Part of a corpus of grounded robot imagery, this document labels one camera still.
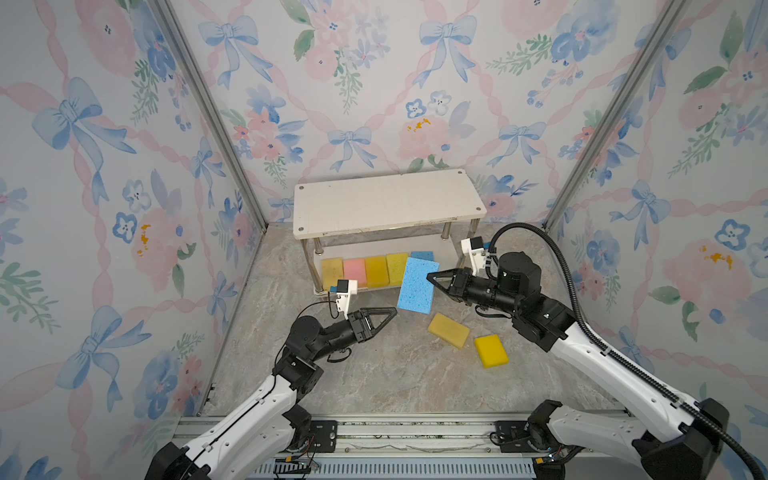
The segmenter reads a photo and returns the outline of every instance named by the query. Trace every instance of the yellow-green sponge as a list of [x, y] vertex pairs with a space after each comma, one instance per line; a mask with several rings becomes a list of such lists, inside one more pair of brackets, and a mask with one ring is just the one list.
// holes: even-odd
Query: yellow-green sponge
[[475, 339], [475, 348], [478, 350], [482, 365], [486, 369], [509, 363], [509, 357], [504, 351], [504, 346], [498, 335], [481, 336]]
[[402, 277], [406, 274], [407, 253], [391, 253], [386, 256], [386, 268], [389, 271], [389, 285], [402, 285]]
[[469, 336], [469, 328], [461, 323], [454, 322], [442, 313], [436, 313], [427, 332], [437, 335], [457, 349], [463, 348]]
[[323, 271], [323, 290], [326, 292], [344, 278], [344, 261], [340, 258], [326, 258], [320, 262], [320, 269]]
[[381, 288], [389, 285], [389, 273], [386, 269], [386, 257], [366, 258], [366, 276], [368, 288]]

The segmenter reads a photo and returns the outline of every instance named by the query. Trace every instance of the wall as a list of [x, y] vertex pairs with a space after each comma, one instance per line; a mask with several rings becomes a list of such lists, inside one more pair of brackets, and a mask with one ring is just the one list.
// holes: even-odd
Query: wall
[[143, 478], [258, 233], [141, 0], [5, 2], [0, 36], [0, 478]]
[[[596, 330], [723, 402], [728, 432], [764, 462], [766, 15], [764, 0], [691, 2], [558, 232]], [[745, 472], [726, 449], [710, 478]]]
[[663, 3], [172, 1], [278, 222], [296, 183], [448, 167], [543, 220]]

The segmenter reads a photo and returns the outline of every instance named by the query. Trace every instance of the black corrugated hose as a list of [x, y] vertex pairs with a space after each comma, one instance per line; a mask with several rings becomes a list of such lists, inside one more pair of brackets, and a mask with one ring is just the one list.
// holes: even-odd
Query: black corrugated hose
[[[560, 251], [560, 247], [558, 247], [554, 240], [552, 240], [552, 238], [549, 237], [549, 235], [547, 235], [547, 233], [544, 232], [541, 228], [529, 223], [515, 222], [508, 223], [507, 225], [504, 225], [502, 228], [498, 229], [498, 231], [494, 234], [493, 239], [491, 239], [491, 244], [488, 246], [488, 259], [485, 262], [485, 274], [488, 276], [488, 278], [491, 280], [496, 280], [496, 277], [493, 275], [493, 273], [491, 273], [491, 260], [496, 262], [498, 265], [498, 259], [496, 258], [496, 240], [498, 240], [498, 238], [504, 232], [513, 228], [523, 228], [530, 230], [531, 232], [539, 235], [542, 239], [544, 239], [547, 245], [549, 245], [549, 247], [552, 249], [552, 252], [554, 252], [554, 255], [557, 257], [558, 263], [560, 263], [560, 268], [563, 270], [565, 286], [568, 288], [568, 296], [571, 299], [571, 308], [574, 311], [576, 323], [579, 325], [579, 328], [581, 328], [581, 331], [584, 332], [584, 335], [589, 338], [590, 342], [597, 345], [600, 350], [605, 351], [608, 349], [608, 344], [605, 343], [603, 339], [600, 338], [594, 331], [592, 331], [592, 328], [589, 326], [589, 324], [587, 324], [587, 321], [584, 320], [584, 317], [581, 315], [581, 307], [579, 306], [578, 297], [576, 296], [576, 287], [574, 286], [574, 281], [571, 277], [571, 270], [568, 268], [568, 264], [565, 262], [565, 257], [563, 257], [563, 253]], [[744, 464], [750, 470], [754, 480], [765, 480], [765, 476], [763, 475], [762, 470], [760, 470], [760, 466], [757, 464], [757, 462], [755, 462], [753, 456], [744, 447], [739, 445], [739, 442], [734, 440], [733, 437], [728, 435], [716, 423], [709, 420], [695, 407], [689, 405], [688, 403], [681, 402], [680, 397], [671, 392], [664, 384], [658, 382], [656, 379], [648, 375], [643, 369], [632, 363], [630, 360], [627, 360], [623, 356], [619, 355], [615, 350], [612, 349], [608, 353], [608, 356], [619, 362], [622, 366], [624, 366], [624, 368], [628, 369], [635, 376], [640, 377], [648, 385], [654, 387], [654, 389], [661, 393], [661, 395], [671, 400], [672, 403], [680, 403], [680, 408], [682, 410], [689, 413], [695, 419], [701, 421], [704, 425], [707, 426], [707, 428], [719, 436], [723, 440], [723, 443], [731, 447], [731, 449], [739, 456], [739, 458], [742, 459]]]

